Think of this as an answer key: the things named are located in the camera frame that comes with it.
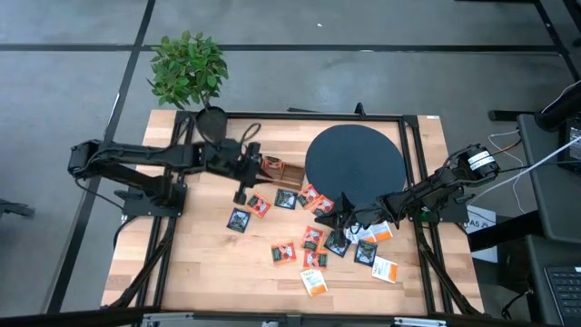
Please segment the black crossbeam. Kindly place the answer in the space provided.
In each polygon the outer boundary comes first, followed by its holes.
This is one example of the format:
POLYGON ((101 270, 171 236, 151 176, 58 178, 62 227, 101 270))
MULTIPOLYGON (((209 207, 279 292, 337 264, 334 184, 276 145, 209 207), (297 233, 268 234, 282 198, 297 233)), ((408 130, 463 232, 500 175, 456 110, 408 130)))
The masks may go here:
MULTIPOLYGON (((80 312, 44 313, 0 318, 0 327, 119 327, 142 322, 147 313, 162 312, 158 307, 105 308, 80 312)), ((194 319, 187 321, 256 321, 277 322, 283 327, 302 327, 315 322, 346 322, 393 325, 392 315, 350 315, 311 313, 248 313, 248 312, 193 312, 194 319)), ((448 327, 562 327, 540 322, 519 322, 490 318, 484 315, 457 315, 432 313, 427 316, 407 316, 441 320, 448 327)))

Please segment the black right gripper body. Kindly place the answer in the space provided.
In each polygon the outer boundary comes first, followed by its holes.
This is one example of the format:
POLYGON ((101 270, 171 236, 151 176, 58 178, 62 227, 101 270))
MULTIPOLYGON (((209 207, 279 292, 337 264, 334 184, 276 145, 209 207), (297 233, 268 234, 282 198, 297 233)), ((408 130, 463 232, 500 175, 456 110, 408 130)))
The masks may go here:
POLYGON ((368 229, 372 224, 383 222, 394 223, 399 227, 399 208, 389 203, 387 195, 377 197, 372 204, 357 208, 346 194, 342 193, 335 201, 334 213, 336 214, 334 233, 339 241, 347 240, 346 229, 355 228, 353 232, 355 234, 361 229, 368 229))

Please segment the white orange Tazo tea bag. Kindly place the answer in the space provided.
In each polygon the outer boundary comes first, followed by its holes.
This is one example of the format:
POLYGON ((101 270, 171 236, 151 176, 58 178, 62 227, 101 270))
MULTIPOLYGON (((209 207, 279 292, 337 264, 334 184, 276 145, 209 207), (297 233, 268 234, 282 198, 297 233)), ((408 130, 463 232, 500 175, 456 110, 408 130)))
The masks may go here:
POLYGON ((386 241, 393 237, 393 233, 390 230, 389 224, 387 222, 372 224, 369 228, 372 232, 374 243, 386 241))
POLYGON ((321 271, 313 269, 305 270, 300 273, 300 278, 310 297, 323 294, 328 291, 327 284, 321 271))
POLYGON ((376 256, 371 275, 384 282, 395 283, 397 280, 399 266, 387 259, 376 256))
POLYGON ((352 243, 358 243, 363 240, 369 243, 375 243, 377 240, 371 227, 364 229, 363 227, 351 226, 344 229, 345 236, 352 243))

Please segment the wooden three-compartment tea box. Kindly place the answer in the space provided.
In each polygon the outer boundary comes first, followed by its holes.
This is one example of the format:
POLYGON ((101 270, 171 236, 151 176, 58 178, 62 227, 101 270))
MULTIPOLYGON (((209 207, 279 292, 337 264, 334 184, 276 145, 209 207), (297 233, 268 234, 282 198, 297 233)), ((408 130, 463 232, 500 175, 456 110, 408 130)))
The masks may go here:
POLYGON ((305 168, 294 163, 284 162, 282 171, 264 170, 273 177, 275 185, 299 191, 303 186, 305 168))

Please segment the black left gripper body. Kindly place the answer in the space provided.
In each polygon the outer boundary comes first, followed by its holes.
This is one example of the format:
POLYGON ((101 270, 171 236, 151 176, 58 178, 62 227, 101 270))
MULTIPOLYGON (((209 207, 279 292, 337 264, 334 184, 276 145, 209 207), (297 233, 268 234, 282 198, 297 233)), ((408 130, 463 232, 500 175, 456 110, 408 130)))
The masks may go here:
POLYGON ((206 171, 240 182, 233 198, 235 203, 246 203, 245 189, 252 188, 258 182, 260 149, 259 143, 251 142, 243 152, 242 144, 234 139, 224 139, 219 145, 206 146, 206 171))

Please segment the silver bracket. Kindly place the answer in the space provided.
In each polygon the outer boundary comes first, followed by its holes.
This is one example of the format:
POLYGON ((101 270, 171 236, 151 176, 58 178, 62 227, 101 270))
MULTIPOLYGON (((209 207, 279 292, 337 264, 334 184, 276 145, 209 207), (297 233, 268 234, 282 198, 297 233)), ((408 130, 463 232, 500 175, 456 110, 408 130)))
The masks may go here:
POLYGON ((411 317, 395 317, 393 325, 396 327, 448 327, 445 321, 411 317))
POLYGON ((157 312, 143 316, 140 327, 160 327, 162 322, 180 322, 193 320, 193 312, 157 312))

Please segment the grey desk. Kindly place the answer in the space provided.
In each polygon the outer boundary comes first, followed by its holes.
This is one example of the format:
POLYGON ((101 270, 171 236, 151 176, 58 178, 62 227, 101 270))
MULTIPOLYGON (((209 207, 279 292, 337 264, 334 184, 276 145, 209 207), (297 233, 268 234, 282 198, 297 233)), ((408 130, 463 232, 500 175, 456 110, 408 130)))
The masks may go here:
MULTIPOLYGON (((527 163, 540 162, 561 147, 558 132, 546 132, 531 114, 521 114, 517 125, 527 163)), ((546 238, 581 243, 581 174, 559 167, 555 154, 529 172, 546 238)))

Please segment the black chair base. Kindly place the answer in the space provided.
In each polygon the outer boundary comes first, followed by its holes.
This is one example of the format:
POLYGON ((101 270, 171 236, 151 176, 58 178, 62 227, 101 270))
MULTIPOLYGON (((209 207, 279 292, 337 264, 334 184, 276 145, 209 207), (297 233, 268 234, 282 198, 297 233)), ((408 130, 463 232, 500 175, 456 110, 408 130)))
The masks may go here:
POLYGON ((5 213, 13 213, 25 218, 31 218, 35 214, 35 208, 24 203, 14 203, 0 198, 0 218, 5 213))

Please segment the white paper label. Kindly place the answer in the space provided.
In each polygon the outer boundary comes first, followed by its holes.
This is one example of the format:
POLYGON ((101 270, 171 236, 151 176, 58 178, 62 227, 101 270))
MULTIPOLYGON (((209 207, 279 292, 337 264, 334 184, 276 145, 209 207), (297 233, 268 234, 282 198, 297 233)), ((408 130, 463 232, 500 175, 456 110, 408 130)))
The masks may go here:
POLYGON ((497 214, 493 211, 472 205, 467 207, 467 211, 468 222, 464 223, 464 228, 467 233, 473 233, 494 226, 497 223, 497 214))

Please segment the black laptop keyboard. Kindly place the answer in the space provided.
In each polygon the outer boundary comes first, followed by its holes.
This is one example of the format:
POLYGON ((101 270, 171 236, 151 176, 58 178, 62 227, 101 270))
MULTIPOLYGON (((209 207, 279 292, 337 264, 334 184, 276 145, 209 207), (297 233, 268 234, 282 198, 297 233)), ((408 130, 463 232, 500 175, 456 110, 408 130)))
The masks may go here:
POLYGON ((550 293, 564 327, 581 327, 581 266, 547 267, 550 293))

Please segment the green plant in black pot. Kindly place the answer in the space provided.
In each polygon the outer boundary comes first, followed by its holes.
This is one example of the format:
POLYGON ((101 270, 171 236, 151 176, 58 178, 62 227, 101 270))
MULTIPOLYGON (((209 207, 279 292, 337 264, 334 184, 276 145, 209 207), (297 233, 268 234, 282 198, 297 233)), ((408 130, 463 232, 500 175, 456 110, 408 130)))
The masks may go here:
POLYGON ((152 50, 153 79, 148 84, 158 104, 172 104, 181 110, 201 105, 202 110, 194 117, 201 137, 213 144, 224 139, 226 118, 212 100, 220 97, 229 73, 217 43, 202 33, 192 35, 185 30, 179 38, 164 36, 152 50))

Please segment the dark blue blackcurrant tea bag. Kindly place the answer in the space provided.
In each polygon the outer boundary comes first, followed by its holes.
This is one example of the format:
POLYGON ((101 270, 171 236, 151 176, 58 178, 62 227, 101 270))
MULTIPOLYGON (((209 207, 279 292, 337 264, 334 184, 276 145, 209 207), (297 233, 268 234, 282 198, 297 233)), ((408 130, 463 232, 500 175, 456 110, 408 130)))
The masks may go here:
POLYGON ((341 231, 332 231, 324 243, 326 249, 340 257, 345 256, 350 245, 351 240, 349 240, 341 231))
POLYGON ((354 262, 372 267, 377 254, 378 245, 365 240, 359 240, 355 251, 354 262))
POLYGON ((294 210, 298 194, 294 191, 279 189, 276 193, 274 205, 280 208, 294 210))
POLYGON ((227 223, 227 227, 235 232, 245 233, 250 218, 251 214, 249 212, 234 208, 227 223))

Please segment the dark round mat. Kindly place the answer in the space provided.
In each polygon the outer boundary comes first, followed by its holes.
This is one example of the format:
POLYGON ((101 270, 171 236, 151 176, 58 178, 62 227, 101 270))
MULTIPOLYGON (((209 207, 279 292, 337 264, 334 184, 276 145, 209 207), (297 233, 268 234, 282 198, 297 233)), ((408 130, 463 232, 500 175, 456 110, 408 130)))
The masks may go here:
POLYGON ((381 132, 357 124, 332 126, 310 143, 305 157, 309 183, 332 201, 342 194, 356 206, 403 190, 406 168, 396 145, 381 132))

